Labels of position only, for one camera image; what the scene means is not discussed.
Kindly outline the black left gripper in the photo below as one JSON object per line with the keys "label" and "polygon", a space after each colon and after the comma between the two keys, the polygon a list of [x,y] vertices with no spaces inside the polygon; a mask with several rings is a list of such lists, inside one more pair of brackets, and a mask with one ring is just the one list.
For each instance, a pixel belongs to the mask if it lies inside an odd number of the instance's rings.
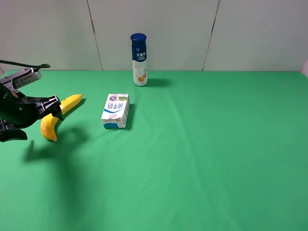
{"label": "black left gripper", "polygon": [[61,102],[56,95],[27,97],[1,85],[0,142],[27,140],[27,134],[21,128],[27,128],[49,114],[63,121],[60,105]]}

